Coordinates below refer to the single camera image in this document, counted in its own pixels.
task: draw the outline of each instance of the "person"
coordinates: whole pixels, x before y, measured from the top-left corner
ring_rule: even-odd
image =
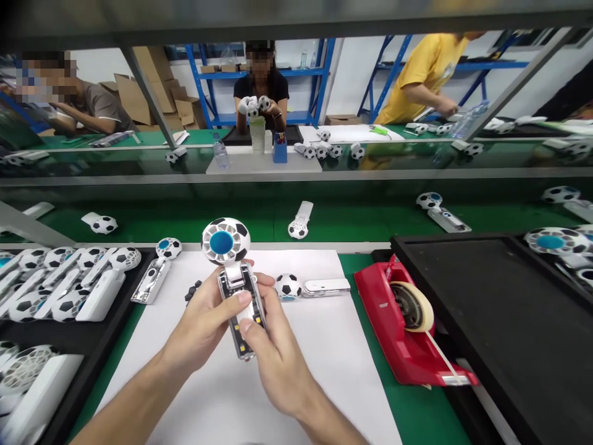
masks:
[[[57,109],[57,115],[49,118],[49,124],[57,134],[68,136],[94,132],[110,135],[127,130],[138,131],[130,116],[118,100],[100,85],[85,82],[76,75],[76,63],[63,51],[29,51],[21,54],[23,86],[17,93],[40,97],[39,85],[27,85],[33,79],[50,88],[45,96]]]
[[[235,112],[237,113],[237,129],[241,134],[247,133],[247,117],[240,107],[241,100],[255,96],[267,96],[270,108],[261,113],[266,118],[266,129],[283,132],[286,129],[288,110],[288,82],[276,68],[275,41],[251,40],[245,42],[245,54],[249,71],[245,77],[235,82]]]
[[[410,54],[375,124],[406,124],[425,107],[433,107],[443,117],[454,115],[458,106],[441,92],[441,88],[453,75],[468,42],[484,34],[466,32],[425,36]]]
[[[186,380],[206,364],[225,334],[228,320],[251,303],[247,291],[221,299],[220,270],[218,267],[195,292],[165,346],[70,445],[141,445],[148,440]],[[274,290],[274,278],[256,275],[268,333],[249,319],[239,325],[241,335],[257,354],[259,377],[270,402],[279,412],[295,418],[315,445],[367,444],[313,378]]]

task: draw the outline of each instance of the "tray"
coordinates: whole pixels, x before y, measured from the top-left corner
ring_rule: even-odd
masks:
[[[503,234],[392,238],[392,249],[520,443],[592,443],[588,295]]]
[[[70,388],[64,394],[54,417],[38,445],[63,444],[69,437],[86,399],[133,309],[132,292],[142,279],[150,261],[156,257],[153,248],[139,248],[142,260],[135,269],[126,272],[122,288],[105,317],[99,323],[58,323],[41,320],[33,323],[0,322],[0,339],[10,340],[22,349],[51,344],[63,354],[85,356]]]

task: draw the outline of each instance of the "plastic bottle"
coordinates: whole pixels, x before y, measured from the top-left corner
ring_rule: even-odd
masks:
[[[212,144],[212,150],[214,151],[214,159],[218,164],[218,168],[229,168],[229,155],[227,154],[227,148],[224,146],[221,136],[218,133],[214,133],[214,143]]]
[[[486,110],[488,110],[489,101],[482,101],[479,105],[476,105],[469,110],[454,126],[451,130],[450,137],[455,139],[462,139],[471,129],[474,122],[476,122],[480,116],[482,116]]]

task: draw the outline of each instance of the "white sheet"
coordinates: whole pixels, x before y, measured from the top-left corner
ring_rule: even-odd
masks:
[[[335,250],[251,251],[248,257],[256,262],[256,271],[271,276],[291,272],[301,280],[344,278]],[[144,310],[99,408],[164,345],[183,314],[187,289],[213,269],[200,252],[183,252],[173,262],[155,303]],[[401,444],[351,297],[288,302],[284,310],[311,372],[336,406],[372,444]],[[239,361],[227,332],[204,368],[182,388],[148,444],[244,442],[309,443],[299,424],[270,404],[257,361]]]
[[[387,135],[380,135],[372,132],[368,125],[322,125],[320,129],[329,130],[331,137],[329,143],[354,143],[354,142],[393,142],[405,140],[399,134],[386,129]],[[310,145],[311,142],[318,141],[317,130],[315,127],[299,127],[303,136],[303,143]]]

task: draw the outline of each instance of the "shelf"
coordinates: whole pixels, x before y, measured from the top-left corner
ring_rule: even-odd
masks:
[[[235,113],[220,113],[217,119],[212,120],[212,126],[235,125],[237,115]],[[313,124],[313,116],[308,111],[289,111],[286,118],[287,125]]]
[[[305,77],[323,75],[323,68],[313,68],[304,70],[280,70],[280,73],[284,77]],[[247,71],[237,72],[216,72],[216,73],[200,73],[200,79],[211,80],[211,79],[238,79],[245,77]]]
[[[482,71],[486,69],[516,69],[516,68],[525,68],[529,65],[529,62],[465,62],[457,64],[455,71]],[[392,65],[385,65],[385,64],[377,64],[377,69],[380,70],[391,70],[393,67]]]

